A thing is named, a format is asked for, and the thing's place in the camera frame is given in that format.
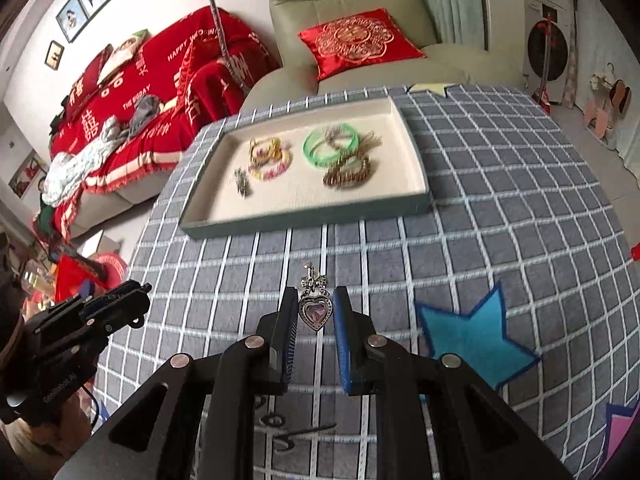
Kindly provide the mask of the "pink slippers on hanger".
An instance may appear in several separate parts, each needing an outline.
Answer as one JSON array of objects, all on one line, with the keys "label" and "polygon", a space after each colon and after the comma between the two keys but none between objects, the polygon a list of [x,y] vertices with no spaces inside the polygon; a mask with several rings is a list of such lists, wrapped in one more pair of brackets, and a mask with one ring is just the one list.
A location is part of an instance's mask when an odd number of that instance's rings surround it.
[{"label": "pink slippers on hanger", "polygon": [[616,76],[615,66],[607,62],[602,73],[589,79],[591,96],[584,111],[584,126],[594,138],[612,150],[614,129],[626,114],[631,100],[631,88]]}]

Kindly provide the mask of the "silver heart pendant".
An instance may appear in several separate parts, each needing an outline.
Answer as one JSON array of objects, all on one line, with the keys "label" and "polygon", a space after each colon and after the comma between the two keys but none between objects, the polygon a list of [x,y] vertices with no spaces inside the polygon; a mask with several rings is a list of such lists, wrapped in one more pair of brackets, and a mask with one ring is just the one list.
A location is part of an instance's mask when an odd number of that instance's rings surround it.
[{"label": "silver heart pendant", "polygon": [[305,264],[305,275],[300,279],[298,315],[315,333],[322,330],[333,312],[333,302],[328,291],[328,279],[319,274],[311,262]]}]

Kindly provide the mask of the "washing machine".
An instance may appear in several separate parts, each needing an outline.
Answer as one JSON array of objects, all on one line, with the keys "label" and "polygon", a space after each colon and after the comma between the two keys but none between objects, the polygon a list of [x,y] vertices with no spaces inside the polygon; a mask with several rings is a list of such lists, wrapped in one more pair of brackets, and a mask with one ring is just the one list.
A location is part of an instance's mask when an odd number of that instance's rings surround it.
[{"label": "washing machine", "polygon": [[570,67],[574,0],[524,0],[524,70],[534,92],[546,80],[548,99],[560,104]]}]

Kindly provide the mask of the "red blanket on sofa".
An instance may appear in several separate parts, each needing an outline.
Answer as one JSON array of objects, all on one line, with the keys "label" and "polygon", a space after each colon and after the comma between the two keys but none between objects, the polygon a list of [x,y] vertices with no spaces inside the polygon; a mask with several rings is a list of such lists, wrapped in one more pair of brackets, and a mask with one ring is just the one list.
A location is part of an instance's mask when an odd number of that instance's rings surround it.
[{"label": "red blanket on sofa", "polygon": [[[279,64],[250,26],[227,11],[220,17],[233,65],[252,88]],[[245,96],[224,65],[209,8],[156,35],[136,32],[120,47],[99,52],[62,102],[61,119],[52,127],[52,160],[58,153],[76,155],[111,116],[129,122],[145,94],[160,99],[160,114],[89,174],[71,198],[111,192],[174,168],[198,130],[240,110]]]}]

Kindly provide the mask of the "framed picture small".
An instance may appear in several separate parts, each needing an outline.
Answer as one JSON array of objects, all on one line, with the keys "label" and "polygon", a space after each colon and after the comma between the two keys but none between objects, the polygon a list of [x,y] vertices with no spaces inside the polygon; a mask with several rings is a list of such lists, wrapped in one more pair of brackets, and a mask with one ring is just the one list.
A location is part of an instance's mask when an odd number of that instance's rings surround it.
[{"label": "framed picture small", "polygon": [[51,70],[58,70],[63,53],[64,47],[62,44],[59,44],[55,40],[51,40],[44,64],[46,64]]}]

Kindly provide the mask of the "red plastic stool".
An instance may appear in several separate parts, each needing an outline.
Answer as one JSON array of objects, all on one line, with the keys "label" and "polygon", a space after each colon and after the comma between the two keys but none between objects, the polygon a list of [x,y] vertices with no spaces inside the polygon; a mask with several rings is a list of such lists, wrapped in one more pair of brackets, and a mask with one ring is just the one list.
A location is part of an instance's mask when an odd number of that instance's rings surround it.
[{"label": "red plastic stool", "polygon": [[634,261],[639,261],[640,260],[640,244],[635,244],[633,248],[631,248],[631,258],[634,259]]}]

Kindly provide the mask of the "red embroidered cushion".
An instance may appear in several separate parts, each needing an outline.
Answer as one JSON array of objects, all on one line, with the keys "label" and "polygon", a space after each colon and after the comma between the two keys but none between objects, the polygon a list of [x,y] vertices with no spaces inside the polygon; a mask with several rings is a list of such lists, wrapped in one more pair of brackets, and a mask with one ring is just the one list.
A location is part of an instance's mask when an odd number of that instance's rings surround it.
[{"label": "red embroidered cushion", "polygon": [[425,58],[386,9],[337,18],[297,34],[318,67],[318,81],[354,68]]}]

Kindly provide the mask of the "green tray with beige lining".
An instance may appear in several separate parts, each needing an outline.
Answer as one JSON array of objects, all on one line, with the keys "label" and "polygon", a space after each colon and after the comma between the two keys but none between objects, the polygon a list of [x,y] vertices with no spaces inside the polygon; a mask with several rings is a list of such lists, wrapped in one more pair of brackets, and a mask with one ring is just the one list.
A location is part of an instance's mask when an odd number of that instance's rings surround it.
[{"label": "green tray with beige lining", "polygon": [[[369,153],[372,171],[351,188],[328,188],[321,169],[306,161],[303,143],[313,131],[346,124],[369,133],[378,146]],[[280,176],[248,180],[248,194],[234,173],[247,169],[250,141],[280,139],[293,156]],[[390,98],[330,105],[264,122],[226,129],[209,148],[180,218],[194,240],[255,232],[309,228],[327,223],[424,214],[431,206],[422,157],[398,106]]]}]

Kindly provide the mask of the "grey clothes pile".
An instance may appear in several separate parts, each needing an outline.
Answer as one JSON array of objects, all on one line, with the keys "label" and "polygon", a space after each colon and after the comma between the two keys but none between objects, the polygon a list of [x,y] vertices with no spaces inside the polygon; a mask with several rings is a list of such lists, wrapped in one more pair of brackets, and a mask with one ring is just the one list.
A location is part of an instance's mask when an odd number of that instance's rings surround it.
[{"label": "grey clothes pile", "polygon": [[100,133],[76,155],[58,153],[52,160],[41,190],[41,201],[58,207],[69,200],[81,183],[127,141],[132,140],[162,110],[160,99],[145,94],[137,100],[134,114],[126,124],[115,116],[104,120]]}]

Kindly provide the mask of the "white curtain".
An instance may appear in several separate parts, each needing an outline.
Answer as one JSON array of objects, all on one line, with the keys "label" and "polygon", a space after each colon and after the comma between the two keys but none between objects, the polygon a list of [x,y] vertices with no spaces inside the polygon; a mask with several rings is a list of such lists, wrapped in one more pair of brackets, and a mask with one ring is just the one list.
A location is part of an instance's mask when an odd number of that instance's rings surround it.
[{"label": "white curtain", "polygon": [[577,90],[576,105],[585,111],[591,96],[589,79],[602,73],[607,62],[631,88],[626,114],[614,129],[611,151],[634,176],[639,174],[639,61],[600,0],[576,0]]}]

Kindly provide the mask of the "black metal hair pin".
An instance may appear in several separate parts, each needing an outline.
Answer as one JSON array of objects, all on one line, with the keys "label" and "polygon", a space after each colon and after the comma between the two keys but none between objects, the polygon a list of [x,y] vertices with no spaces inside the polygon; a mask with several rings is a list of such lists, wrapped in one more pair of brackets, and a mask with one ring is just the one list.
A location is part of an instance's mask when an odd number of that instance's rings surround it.
[{"label": "black metal hair pin", "polygon": [[308,436],[317,437],[319,434],[325,434],[328,431],[333,431],[335,428],[335,424],[329,424],[290,431],[285,434],[277,434],[273,437],[274,452],[279,454],[291,452],[295,448],[296,439]]}]

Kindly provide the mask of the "framed picture large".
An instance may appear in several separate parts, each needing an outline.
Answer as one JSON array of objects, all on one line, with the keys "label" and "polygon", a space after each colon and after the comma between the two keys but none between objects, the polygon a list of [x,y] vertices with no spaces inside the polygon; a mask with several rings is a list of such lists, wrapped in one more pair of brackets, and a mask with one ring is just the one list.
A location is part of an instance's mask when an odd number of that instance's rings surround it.
[{"label": "framed picture large", "polygon": [[104,6],[112,0],[67,0],[56,14],[56,22],[72,44]]}]

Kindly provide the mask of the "green translucent bangle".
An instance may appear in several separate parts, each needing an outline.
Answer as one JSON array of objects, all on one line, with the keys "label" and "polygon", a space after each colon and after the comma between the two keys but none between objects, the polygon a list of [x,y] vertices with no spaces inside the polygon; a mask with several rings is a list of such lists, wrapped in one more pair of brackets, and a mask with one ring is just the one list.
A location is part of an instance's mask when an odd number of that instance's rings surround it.
[{"label": "green translucent bangle", "polygon": [[303,142],[306,161],[317,168],[328,168],[342,155],[358,148],[360,135],[349,124],[327,125],[308,133]]}]

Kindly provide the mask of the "silver rhinestone hair clip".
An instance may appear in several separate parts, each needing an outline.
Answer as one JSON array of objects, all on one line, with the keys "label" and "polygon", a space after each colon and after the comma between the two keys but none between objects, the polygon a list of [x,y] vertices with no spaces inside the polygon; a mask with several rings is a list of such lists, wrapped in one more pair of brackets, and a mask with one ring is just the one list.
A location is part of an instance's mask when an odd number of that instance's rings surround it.
[{"label": "silver rhinestone hair clip", "polygon": [[248,180],[247,172],[243,168],[236,168],[233,173],[236,190],[241,197],[247,198],[252,190],[250,189],[250,180]]}]

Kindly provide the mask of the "black claw hair clip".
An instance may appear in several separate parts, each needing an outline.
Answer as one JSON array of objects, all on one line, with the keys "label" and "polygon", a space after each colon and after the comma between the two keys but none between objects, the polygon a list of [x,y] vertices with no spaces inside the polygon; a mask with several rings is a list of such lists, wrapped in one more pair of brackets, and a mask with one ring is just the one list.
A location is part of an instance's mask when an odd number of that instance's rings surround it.
[{"label": "black claw hair clip", "polygon": [[254,427],[281,429],[286,418],[276,410],[276,396],[254,396]]}]

